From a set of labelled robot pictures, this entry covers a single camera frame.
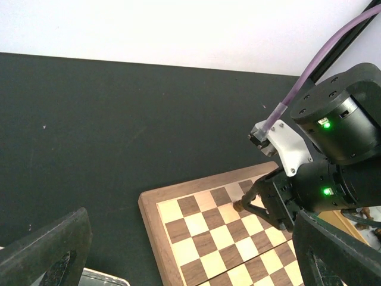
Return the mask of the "gold metal tin tray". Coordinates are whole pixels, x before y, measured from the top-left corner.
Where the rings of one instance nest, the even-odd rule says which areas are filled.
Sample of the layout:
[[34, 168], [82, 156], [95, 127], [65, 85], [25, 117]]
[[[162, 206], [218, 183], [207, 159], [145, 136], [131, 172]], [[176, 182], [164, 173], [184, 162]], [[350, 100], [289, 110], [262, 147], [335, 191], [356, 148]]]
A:
[[380, 251], [380, 240], [375, 234], [374, 228], [371, 228], [370, 226], [358, 226], [357, 222], [353, 222], [345, 218], [339, 210], [335, 210], [333, 213], [338, 219], [338, 225], [336, 226], [337, 228], [368, 244], [377, 251]]

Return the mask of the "black frame post right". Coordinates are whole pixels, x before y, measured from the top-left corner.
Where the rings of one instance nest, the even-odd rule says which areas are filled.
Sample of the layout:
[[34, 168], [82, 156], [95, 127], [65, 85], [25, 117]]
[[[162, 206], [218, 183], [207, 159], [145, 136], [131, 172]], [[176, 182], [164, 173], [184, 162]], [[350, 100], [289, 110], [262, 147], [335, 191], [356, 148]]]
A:
[[349, 46], [359, 37], [359, 35], [366, 30], [367, 26], [376, 17], [377, 15], [371, 16], [341, 36], [332, 46], [330, 51], [327, 52], [323, 59], [317, 64], [316, 68], [311, 72], [309, 79], [311, 79], [313, 83], [317, 83], [320, 79], [322, 79], [325, 72], [327, 72], [328, 69], [334, 65], [338, 58], [349, 48]]

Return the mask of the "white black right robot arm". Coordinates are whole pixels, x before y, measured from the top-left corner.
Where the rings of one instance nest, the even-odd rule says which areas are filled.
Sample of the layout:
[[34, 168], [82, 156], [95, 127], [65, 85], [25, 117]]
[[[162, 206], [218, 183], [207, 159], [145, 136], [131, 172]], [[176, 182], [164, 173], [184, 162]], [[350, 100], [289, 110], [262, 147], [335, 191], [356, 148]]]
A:
[[378, 228], [357, 209], [380, 205], [380, 69], [360, 63], [310, 89], [291, 110], [300, 128], [282, 120], [257, 123], [249, 138], [282, 165], [234, 203], [279, 230], [292, 232], [299, 212], [338, 210]]

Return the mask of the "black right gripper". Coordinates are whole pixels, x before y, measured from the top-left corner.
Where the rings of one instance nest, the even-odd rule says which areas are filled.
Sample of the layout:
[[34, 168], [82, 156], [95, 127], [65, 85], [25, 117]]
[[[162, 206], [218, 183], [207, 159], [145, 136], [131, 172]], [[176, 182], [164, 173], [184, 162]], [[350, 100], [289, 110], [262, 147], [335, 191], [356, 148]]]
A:
[[[301, 211], [321, 213], [368, 207], [369, 198], [360, 194], [356, 179], [358, 176], [348, 166], [328, 160], [303, 164], [293, 177], [280, 167], [256, 180], [243, 195], [242, 205], [276, 229], [284, 226], [293, 232]], [[263, 207], [252, 203], [258, 196]]]

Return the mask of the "dark chess pieces pile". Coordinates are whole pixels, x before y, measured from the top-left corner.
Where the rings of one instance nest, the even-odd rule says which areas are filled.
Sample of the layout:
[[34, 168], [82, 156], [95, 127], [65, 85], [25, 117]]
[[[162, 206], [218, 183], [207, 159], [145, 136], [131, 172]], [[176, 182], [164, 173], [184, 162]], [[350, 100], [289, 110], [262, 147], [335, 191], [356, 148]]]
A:
[[380, 238], [380, 222], [374, 220], [368, 207], [341, 210], [341, 215], [354, 222], [358, 231], [368, 230]]

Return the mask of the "wooden chess board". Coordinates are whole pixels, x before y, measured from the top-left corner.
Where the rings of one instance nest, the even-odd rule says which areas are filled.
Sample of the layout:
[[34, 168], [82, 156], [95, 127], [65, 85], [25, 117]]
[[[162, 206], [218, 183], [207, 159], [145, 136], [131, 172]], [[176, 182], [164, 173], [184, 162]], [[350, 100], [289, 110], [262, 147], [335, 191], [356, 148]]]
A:
[[164, 285], [302, 285], [292, 236], [233, 203], [264, 163], [157, 188], [138, 199]]

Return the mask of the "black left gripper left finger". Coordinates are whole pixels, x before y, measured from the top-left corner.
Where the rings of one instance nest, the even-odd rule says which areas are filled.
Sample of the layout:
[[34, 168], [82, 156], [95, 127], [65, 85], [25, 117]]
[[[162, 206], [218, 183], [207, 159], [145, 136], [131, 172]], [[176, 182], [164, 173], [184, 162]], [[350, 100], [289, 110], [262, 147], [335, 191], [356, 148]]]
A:
[[85, 208], [1, 250], [1, 285], [78, 285], [92, 243]]

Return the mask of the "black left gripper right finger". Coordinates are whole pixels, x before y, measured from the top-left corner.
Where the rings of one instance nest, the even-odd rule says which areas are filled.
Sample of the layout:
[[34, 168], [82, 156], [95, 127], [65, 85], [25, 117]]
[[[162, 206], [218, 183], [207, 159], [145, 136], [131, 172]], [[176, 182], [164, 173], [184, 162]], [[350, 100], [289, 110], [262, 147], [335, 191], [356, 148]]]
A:
[[316, 215], [299, 212], [292, 240], [305, 285], [380, 285], [380, 253]]

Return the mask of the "dark chess piece king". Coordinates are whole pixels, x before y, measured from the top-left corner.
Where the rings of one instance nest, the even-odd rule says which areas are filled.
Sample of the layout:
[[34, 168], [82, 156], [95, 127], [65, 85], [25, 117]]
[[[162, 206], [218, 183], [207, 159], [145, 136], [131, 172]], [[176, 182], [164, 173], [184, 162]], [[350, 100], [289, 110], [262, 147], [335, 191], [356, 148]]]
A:
[[239, 200], [239, 201], [235, 201], [235, 202], [233, 203], [233, 208], [234, 208], [238, 213], [242, 212], [242, 211], [244, 210], [244, 207], [243, 207], [243, 205], [242, 205], [242, 201], [241, 201], [241, 200]]

